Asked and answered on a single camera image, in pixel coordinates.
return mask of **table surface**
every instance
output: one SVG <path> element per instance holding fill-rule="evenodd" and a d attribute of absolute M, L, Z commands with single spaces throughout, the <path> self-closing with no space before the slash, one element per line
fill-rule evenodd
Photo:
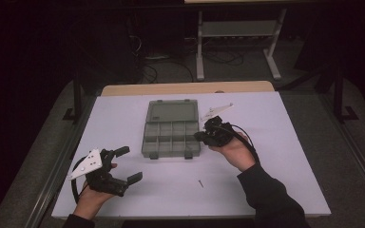
<path fill-rule="evenodd" d="M 193 160 L 153 161 L 141 154 L 149 101 L 183 99 L 197 100 L 200 116 L 210 107 L 233 103 L 234 107 L 221 117 L 249 133 L 264 169 L 286 185 L 288 194 L 304 208 L 306 216 L 331 214 L 279 94 L 237 92 L 99 97 L 68 173 L 93 148 L 116 149 L 127 145 L 131 152 L 114 160 L 119 165 L 111 174 L 126 180 L 142 171 L 144 178 L 131 185 L 123 198 L 108 201 L 97 217 L 203 219 L 255 215 L 236 177 L 240 171 L 207 146 L 202 144 L 200 156 Z M 79 191 L 84 179 L 78 179 Z M 52 215 L 64 219 L 74 207 L 70 181 L 65 180 Z"/>

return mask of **person's right hand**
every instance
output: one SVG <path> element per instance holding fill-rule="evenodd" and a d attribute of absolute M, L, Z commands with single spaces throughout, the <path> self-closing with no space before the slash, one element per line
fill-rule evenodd
<path fill-rule="evenodd" d="M 117 164 L 112 163 L 111 168 L 115 167 L 117 167 Z M 78 204 L 76 205 L 73 215 L 84 219 L 92 220 L 99 212 L 103 204 L 107 200 L 113 198 L 114 195 L 92 190 L 90 186 L 88 186 L 86 181 L 83 189 L 84 190 L 81 192 L 79 196 L 79 201 Z"/>
<path fill-rule="evenodd" d="M 244 136 L 241 132 L 239 132 L 239 134 L 244 139 L 248 140 L 247 137 Z M 230 143 L 222 147 L 209 146 L 209 149 L 223 154 L 227 161 L 236 168 L 238 168 L 241 172 L 256 164 L 253 155 L 250 153 L 247 147 L 237 138 L 233 138 Z"/>

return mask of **gray plastic box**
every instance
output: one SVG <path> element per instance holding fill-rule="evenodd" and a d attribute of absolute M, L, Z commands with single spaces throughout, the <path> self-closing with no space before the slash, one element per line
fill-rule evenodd
<path fill-rule="evenodd" d="M 142 153 L 156 160 L 164 157 L 192 159 L 200 155 L 196 100 L 152 101 L 147 110 Z"/>

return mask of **cable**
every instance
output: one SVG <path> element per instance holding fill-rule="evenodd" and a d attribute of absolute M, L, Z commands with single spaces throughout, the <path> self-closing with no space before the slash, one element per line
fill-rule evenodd
<path fill-rule="evenodd" d="M 132 51 L 132 54 L 135 55 L 135 57 L 138 57 L 139 55 L 139 50 L 141 49 L 142 47 L 142 40 L 141 38 L 139 38 L 138 36 L 136 35 L 129 35 L 129 38 L 133 38 L 133 39 L 137 39 L 139 41 L 139 45 L 138 47 L 136 47 L 136 50 Z"/>
<path fill-rule="evenodd" d="M 76 167 L 78 167 L 78 165 L 85 159 L 86 157 L 82 157 L 80 160 L 78 160 L 75 164 L 75 166 L 73 166 L 73 171 L 75 171 Z M 79 194 L 78 193 L 78 186 L 76 185 L 76 179 L 73 179 L 70 183 L 71 187 L 72 187 L 72 194 L 73 194 L 73 197 L 75 198 L 75 202 L 78 203 L 79 201 L 79 197 L 80 197 L 80 194 L 82 194 L 83 190 L 85 190 L 85 188 L 82 190 L 82 192 Z"/>
<path fill-rule="evenodd" d="M 159 62 L 147 64 L 147 66 L 149 66 L 149 65 L 157 65 L 157 64 L 175 64 L 175 65 L 180 65 L 180 66 L 184 67 L 188 71 L 189 76 L 191 78 L 191 83 L 194 82 L 194 75 L 192 74 L 191 69 L 189 69 L 188 66 L 186 66 L 186 65 L 184 65 L 182 63 L 178 63 L 178 62 L 174 62 L 174 61 L 168 61 L 168 62 L 161 62 L 161 61 L 159 61 Z"/>
<path fill-rule="evenodd" d="M 83 187 L 81 193 L 79 193 L 79 195 L 78 195 L 78 199 L 81 197 L 83 191 L 85 191 L 85 189 L 87 188 L 87 186 L 88 186 L 88 184 L 86 184 L 85 187 Z"/>
<path fill-rule="evenodd" d="M 146 73 L 144 71 L 144 67 L 148 67 L 150 69 L 152 69 L 155 73 L 155 75 L 150 75 L 148 73 Z M 150 84 L 153 84 L 153 83 L 158 83 L 157 81 L 157 77 L 158 77 L 158 71 L 156 70 L 156 68 L 152 67 L 152 66 L 149 66 L 149 65 L 144 65 L 143 66 L 143 75 L 144 75 L 144 78 L 147 79 L 147 81 L 150 83 Z"/>
<path fill-rule="evenodd" d="M 228 53 L 228 54 L 230 54 L 232 56 L 231 59 L 223 59 L 223 58 L 219 57 L 218 54 L 213 54 L 212 55 L 208 51 L 204 51 L 202 53 L 202 55 L 206 59 L 208 59 L 208 60 L 210 60 L 210 61 L 212 61 L 214 63 L 226 64 L 226 65 L 229 65 L 229 66 L 240 66 L 240 65 L 242 65 L 244 63 L 244 55 L 249 51 L 249 49 L 251 49 L 251 48 L 259 45 L 262 41 L 263 41 L 263 39 L 260 39 L 259 38 L 258 41 L 255 44 L 253 44 L 252 46 L 248 47 L 248 49 L 246 51 L 244 51 L 243 53 L 233 52 L 233 51 L 225 51 L 225 53 Z M 225 46 L 225 48 L 231 48 L 231 46 L 228 44 L 227 41 L 224 41 L 222 44 Z M 240 59 L 240 61 L 238 63 L 233 63 L 234 61 L 236 61 L 238 59 Z"/>
<path fill-rule="evenodd" d="M 247 147 L 247 149 L 250 151 L 251 155 L 254 157 L 254 160 L 256 161 L 256 163 L 260 163 L 259 156 L 257 154 L 257 150 L 254 147 L 254 145 L 252 145 L 252 141 L 251 141 L 250 137 L 248 137 L 248 134 L 244 130 L 242 130 L 240 127 L 239 128 L 245 133 L 245 135 L 247 135 L 248 140 L 251 142 L 251 144 L 236 131 L 231 132 L 230 130 L 228 130 L 224 127 L 221 127 L 221 126 L 217 126 L 217 125 L 212 125 L 212 127 L 223 130 L 223 131 L 231 134 L 232 136 L 236 137 L 238 140 L 240 140 L 245 145 L 245 147 Z"/>
<path fill-rule="evenodd" d="M 231 124 L 231 125 L 232 125 L 232 126 L 234 126 L 234 127 L 236 127 L 236 128 L 238 128 L 238 129 L 240 129 L 242 132 L 244 132 L 245 136 L 247 136 L 247 138 L 248 138 L 248 140 L 250 141 L 251 145 L 254 147 L 254 144 L 253 144 L 253 142 L 251 141 L 250 136 L 247 134 L 247 132 L 245 132 L 245 130 L 244 130 L 244 129 L 242 129 L 241 127 L 239 127 L 239 126 L 237 126 L 237 125 L 234 125 L 234 124 Z"/>
<path fill-rule="evenodd" d="M 163 60 L 163 59 L 169 59 L 169 55 L 159 55 L 159 56 L 153 56 L 153 57 L 144 57 L 146 60 Z"/>

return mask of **dark background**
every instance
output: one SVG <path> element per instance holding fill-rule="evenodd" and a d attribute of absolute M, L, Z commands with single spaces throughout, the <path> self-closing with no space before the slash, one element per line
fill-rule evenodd
<path fill-rule="evenodd" d="M 0 202 L 57 96 L 76 72 L 92 93 L 106 84 L 133 84 L 141 77 L 139 64 L 130 54 L 125 15 L 81 17 L 57 11 L 56 6 L 41 0 L 0 1 Z M 157 25 L 164 17 L 170 18 L 144 12 L 139 17 L 144 23 L 137 24 L 135 31 L 159 42 L 153 34 L 158 34 Z M 174 14 L 159 30 L 169 31 L 168 40 L 153 46 L 182 44 L 184 36 L 195 33 L 196 20 L 192 12 Z M 346 77 L 365 97 L 365 2 L 329 9 L 289 9 L 281 37 L 297 36 L 306 42 L 299 68 L 311 70 L 329 59 L 327 56 L 339 53 Z M 120 54 L 124 62 L 106 63 L 121 58 Z"/>

